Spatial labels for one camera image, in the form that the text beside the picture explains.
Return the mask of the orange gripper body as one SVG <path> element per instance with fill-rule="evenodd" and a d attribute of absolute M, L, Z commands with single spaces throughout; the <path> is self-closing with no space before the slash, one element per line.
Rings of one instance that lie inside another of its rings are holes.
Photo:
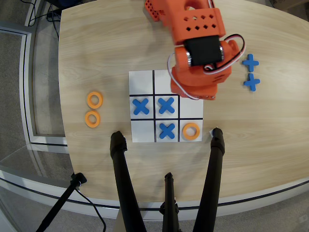
<path fill-rule="evenodd" d="M 189 98 L 181 88 L 171 80 L 171 92 L 178 94 L 183 98 Z M 217 94 L 217 85 L 204 86 L 204 87 L 190 87 L 182 85 L 182 88 L 192 97 L 202 100 L 214 100 Z"/>

